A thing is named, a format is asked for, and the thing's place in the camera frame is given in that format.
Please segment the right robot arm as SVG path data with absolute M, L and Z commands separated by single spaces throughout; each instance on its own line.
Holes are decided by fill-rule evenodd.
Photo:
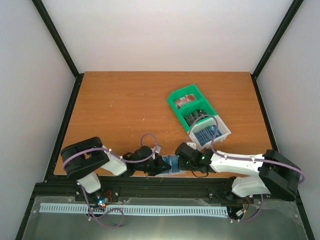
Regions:
M 226 192 L 239 198 L 272 195 L 293 202 L 304 179 L 301 169 L 274 149 L 264 154 L 242 155 L 213 149 L 199 151 L 183 142 L 175 154 L 180 170 L 238 174 L 228 180 Z

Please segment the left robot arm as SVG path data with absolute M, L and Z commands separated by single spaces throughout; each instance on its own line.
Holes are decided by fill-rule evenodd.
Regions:
M 141 145 L 135 152 L 118 155 L 103 145 L 97 136 L 69 145 L 60 151 L 62 169 L 69 180 L 76 181 L 92 201 L 103 198 L 104 188 L 96 170 L 104 169 L 114 176 L 130 177 L 136 171 L 156 176 L 172 166 L 159 155 L 161 147 Z

